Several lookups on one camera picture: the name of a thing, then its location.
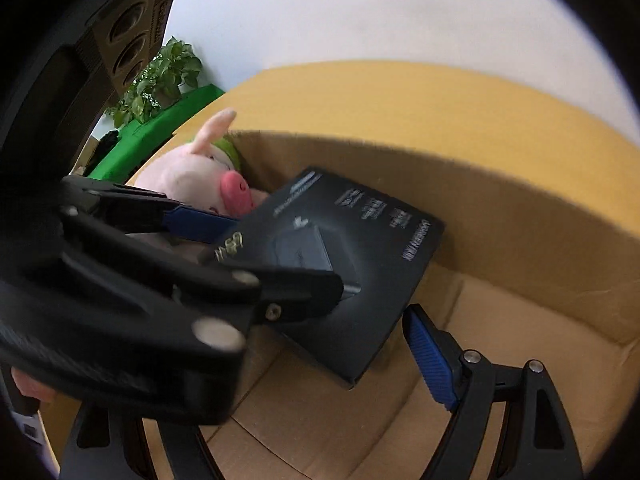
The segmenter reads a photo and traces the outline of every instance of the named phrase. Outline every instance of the metal rivet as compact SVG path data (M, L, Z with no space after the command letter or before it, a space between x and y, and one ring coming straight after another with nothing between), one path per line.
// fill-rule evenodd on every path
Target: metal rivet
M531 370L533 373L539 374L544 369L545 365L543 365L540 361L536 361L535 359L533 359L533 361L529 361L529 370Z
M69 216L78 216L78 208L74 205L67 205L62 208L62 212Z
M464 353L464 358L467 363L476 364L480 362L482 356L476 350L467 350Z
M193 335L211 348L228 352L244 348L244 336L234 326L217 317L201 317L191 325Z
M264 313L264 317L269 321L276 321L280 319L282 315L282 307L277 303L271 303L267 307L267 311Z
M255 274L248 272L247 270L232 270L231 276L233 279L240 283L244 283L249 286L258 286L260 285L260 280Z

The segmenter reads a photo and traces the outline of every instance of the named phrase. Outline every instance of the blue gripper pad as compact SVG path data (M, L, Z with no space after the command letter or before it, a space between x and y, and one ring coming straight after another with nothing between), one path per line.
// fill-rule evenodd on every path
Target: blue gripper pad
M409 316L411 323L407 342L415 362L433 399L451 412L458 405L451 368L416 314L409 311Z
M237 223L233 218L183 205L166 212L162 219L162 226L172 235L205 244L215 243Z

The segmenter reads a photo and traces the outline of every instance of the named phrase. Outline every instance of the cardboard box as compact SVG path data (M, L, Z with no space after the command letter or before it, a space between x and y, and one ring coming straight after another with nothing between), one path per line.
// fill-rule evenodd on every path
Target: cardboard box
M585 468L638 392L640 153L593 116L507 81L452 68L335 62L271 70L226 106L254 186L307 166L343 174L447 224L414 295L436 325L495 363L548 368ZM274 333L249 342L238 406L209 448L228 480L420 478L449 414L398 330L353 390ZM473 478L485 478L495 405ZM172 477L153 439L161 480Z
M635 283L625 283L624 274L634 272L637 242L529 186L423 154L263 132L239 134L236 146L254 184L267 189L313 164L445 219L437 263L412 301L463 348L479 349L492 362L520 367L541 360L584 465L594 463L635 393ZM417 182L419 192L411 186ZM601 312L605 297L612 301L608 317ZM420 477L449 413L431 399L401 336L389 340L351 391L285 342L277 352L268 346L262 352L261 345L250 343L244 382L254 386L242 389L232 420L209 441L227 478L258 471L274 479ZM503 409L494 407L474 478L489 471Z

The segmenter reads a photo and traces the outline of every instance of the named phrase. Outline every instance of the black product box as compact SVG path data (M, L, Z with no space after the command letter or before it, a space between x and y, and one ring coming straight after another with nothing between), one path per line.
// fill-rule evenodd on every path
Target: black product box
M404 202L308 168L238 222L242 248L227 258L342 278L331 314L277 329L353 386L401 317L443 230Z

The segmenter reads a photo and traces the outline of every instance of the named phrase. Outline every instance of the product image on box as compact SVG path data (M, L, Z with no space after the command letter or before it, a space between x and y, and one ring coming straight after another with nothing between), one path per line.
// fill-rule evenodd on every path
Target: product image on box
M281 267L333 270L342 278L342 299L360 292L351 259L342 248L340 236L328 229L298 220L295 227L273 239L273 263Z

